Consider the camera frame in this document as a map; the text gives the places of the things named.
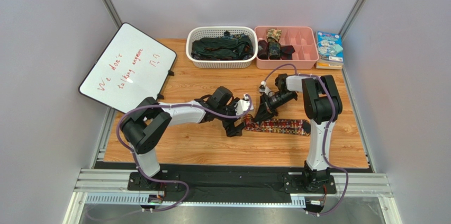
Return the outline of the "multicoloured checked patterned tie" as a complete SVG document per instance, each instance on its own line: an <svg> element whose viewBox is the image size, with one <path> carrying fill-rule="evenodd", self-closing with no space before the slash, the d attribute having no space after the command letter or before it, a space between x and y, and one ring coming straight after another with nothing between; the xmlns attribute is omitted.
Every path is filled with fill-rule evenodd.
<svg viewBox="0 0 451 224"><path fill-rule="evenodd" d="M280 133L288 135L309 136L311 125L303 119L268 119L257 122L255 118L247 114L243 118L245 130L265 133Z"/></svg>

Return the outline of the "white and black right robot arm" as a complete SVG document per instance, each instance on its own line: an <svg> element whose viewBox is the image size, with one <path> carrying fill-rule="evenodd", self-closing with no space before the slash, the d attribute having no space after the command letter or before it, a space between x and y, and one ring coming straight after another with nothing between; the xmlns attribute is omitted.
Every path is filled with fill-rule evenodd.
<svg viewBox="0 0 451 224"><path fill-rule="evenodd" d="M342 112L335 79L332 75L279 74L275 84L278 91L273 95L262 93L254 123L263 126L273 121L278 115L278 107L297 99L298 93L302 93L304 111L310 120L304 131L310 133L311 141L301 181L306 191L316 192L330 181L327 154L333 127Z"/></svg>

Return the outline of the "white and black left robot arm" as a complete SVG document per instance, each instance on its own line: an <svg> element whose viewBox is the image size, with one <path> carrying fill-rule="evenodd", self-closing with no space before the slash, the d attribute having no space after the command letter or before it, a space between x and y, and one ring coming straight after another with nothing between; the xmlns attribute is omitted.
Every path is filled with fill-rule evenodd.
<svg viewBox="0 0 451 224"><path fill-rule="evenodd" d="M244 124L235 122L253 109L249 94L235 97L220 86L213 94L185 103L163 103L145 98L135 109L125 113L116 125L118 141L132 155L138 174L149 185L178 184L164 180L156 156L156 146L167 128L181 124L201 124L219 120L228 137L241 136Z"/></svg>

